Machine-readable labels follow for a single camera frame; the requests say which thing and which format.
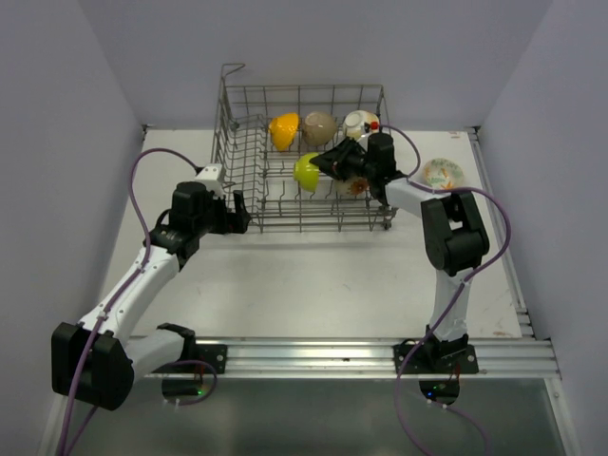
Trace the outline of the lime green bowl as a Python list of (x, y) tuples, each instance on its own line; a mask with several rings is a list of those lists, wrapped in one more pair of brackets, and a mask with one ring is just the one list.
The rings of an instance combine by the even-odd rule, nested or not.
[(310, 193), (316, 191), (319, 182), (319, 168), (312, 163), (312, 160), (317, 156), (317, 152), (307, 153), (294, 163), (294, 181), (302, 190)]

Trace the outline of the beige bowl with sunflower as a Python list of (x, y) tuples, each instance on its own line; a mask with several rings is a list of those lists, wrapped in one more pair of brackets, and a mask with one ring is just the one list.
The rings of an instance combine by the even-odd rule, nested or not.
[(334, 187), (339, 196), (356, 198), (367, 192), (369, 184), (365, 178), (353, 176), (346, 180), (335, 180)]

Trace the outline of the white bowl green orange flowers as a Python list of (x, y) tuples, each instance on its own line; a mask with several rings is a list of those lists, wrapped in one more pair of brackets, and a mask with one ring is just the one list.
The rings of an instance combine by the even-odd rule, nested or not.
[(462, 167), (451, 160), (436, 158), (428, 161), (423, 168), (424, 183), (434, 189), (449, 190), (465, 183)]

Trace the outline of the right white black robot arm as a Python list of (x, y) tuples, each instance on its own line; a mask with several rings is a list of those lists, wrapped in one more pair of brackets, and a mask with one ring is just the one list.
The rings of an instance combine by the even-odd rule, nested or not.
[(433, 313), (415, 345), (393, 347), (398, 373), (447, 373), (470, 355), (466, 314), (468, 285), (489, 251), (489, 238), (470, 191), (425, 189), (401, 172), (391, 135), (376, 132), (362, 146), (347, 138), (313, 154), (307, 164), (334, 181), (362, 178), (372, 197), (422, 221), (427, 259), (436, 272)]

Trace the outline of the grey wire dish rack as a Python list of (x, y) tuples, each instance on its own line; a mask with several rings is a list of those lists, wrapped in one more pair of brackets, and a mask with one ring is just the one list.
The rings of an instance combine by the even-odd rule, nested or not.
[[(251, 231), (347, 232), (388, 230), (394, 210), (359, 187), (355, 194), (322, 175), (316, 191), (294, 180), (294, 165), (310, 152), (325, 152), (344, 137), (348, 114), (365, 110), (388, 118), (385, 90), (379, 84), (249, 84), (243, 63), (222, 66), (218, 85), (212, 160), (224, 167), (227, 194), (239, 192), (252, 217)], [(295, 113), (330, 115), (337, 131), (322, 145), (309, 145), (301, 131), (280, 151), (272, 142), (271, 121)]]

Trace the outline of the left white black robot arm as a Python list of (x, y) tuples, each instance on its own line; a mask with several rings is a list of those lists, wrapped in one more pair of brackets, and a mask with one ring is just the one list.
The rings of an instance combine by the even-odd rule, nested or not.
[(143, 339), (130, 336), (157, 294), (186, 265), (208, 234), (243, 234), (251, 217), (242, 192), (229, 208), (224, 169), (212, 163), (177, 184), (136, 260), (100, 304), (51, 336), (51, 385), (66, 397), (117, 409), (136, 382), (167, 366), (188, 372), (201, 360), (194, 331), (163, 323)]

